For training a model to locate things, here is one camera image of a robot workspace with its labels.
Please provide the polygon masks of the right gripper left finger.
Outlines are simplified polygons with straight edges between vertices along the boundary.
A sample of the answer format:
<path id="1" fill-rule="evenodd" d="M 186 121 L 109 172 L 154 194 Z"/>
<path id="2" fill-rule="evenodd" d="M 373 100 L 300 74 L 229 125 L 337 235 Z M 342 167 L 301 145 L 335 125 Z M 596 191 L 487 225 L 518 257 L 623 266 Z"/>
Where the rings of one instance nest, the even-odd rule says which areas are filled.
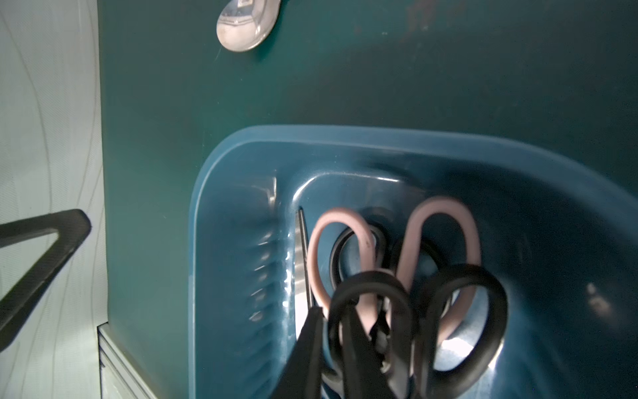
<path id="1" fill-rule="evenodd" d="M 321 307 L 309 309 L 301 334 L 271 398 L 320 398 L 324 317 Z"/>

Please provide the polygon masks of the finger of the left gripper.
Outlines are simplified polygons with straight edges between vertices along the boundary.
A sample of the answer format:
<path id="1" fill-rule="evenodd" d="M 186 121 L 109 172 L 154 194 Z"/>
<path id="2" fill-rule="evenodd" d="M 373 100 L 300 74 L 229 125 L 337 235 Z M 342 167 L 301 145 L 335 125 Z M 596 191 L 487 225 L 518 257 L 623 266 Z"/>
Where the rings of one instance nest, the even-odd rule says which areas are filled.
<path id="1" fill-rule="evenodd" d="M 68 209 L 1 225 L 1 246 L 8 247 L 48 234 L 55 243 L 1 298 L 1 349 L 7 349 L 38 305 L 49 285 L 91 232 L 81 209 Z"/>

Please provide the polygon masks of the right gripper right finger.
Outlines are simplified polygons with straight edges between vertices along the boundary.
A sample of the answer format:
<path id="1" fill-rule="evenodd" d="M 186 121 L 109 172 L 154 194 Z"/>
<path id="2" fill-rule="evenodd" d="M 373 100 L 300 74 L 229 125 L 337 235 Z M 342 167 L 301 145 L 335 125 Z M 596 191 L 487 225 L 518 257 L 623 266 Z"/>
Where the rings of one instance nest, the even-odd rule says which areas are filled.
<path id="1" fill-rule="evenodd" d="M 394 398 L 352 305 L 347 305 L 341 325 L 345 398 Z"/>

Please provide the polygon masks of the pink handled scissors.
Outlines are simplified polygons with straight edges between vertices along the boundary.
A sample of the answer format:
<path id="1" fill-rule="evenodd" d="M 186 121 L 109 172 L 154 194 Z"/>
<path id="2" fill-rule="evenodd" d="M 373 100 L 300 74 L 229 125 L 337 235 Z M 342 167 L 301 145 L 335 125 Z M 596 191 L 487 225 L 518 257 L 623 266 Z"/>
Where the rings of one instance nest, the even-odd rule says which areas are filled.
<path id="1" fill-rule="evenodd" d="M 465 262 L 475 267 L 481 265 L 479 232 L 469 208 L 459 200 L 449 196 L 432 197 L 417 205 L 407 222 L 398 269 L 394 273 L 406 292 L 410 292 L 413 286 L 420 257 L 423 224 L 435 214 L 447 214 L 456 221 L 465 239 Z M 358 212 L 347 208 L 333 208 L 318 219 L 307 248 L 307 273 L 313 296 L 318 305 L 322 307 L 325 317 L 328 317 L 330 313 L 331 296 L 320 276 L 317 260 L 318 246 L 322 232 L 329 224 L 333 223 L 345 224 L 357 236 L 362 272 L 373 271 L 376 265 L 375 239 L 369 224 Z M 460 290 L 455 302 L 441 318 L 438 343 L 445 341 L 463 322 L 473 303 L 475 293 L 476 289 L 472 286 Z"/>

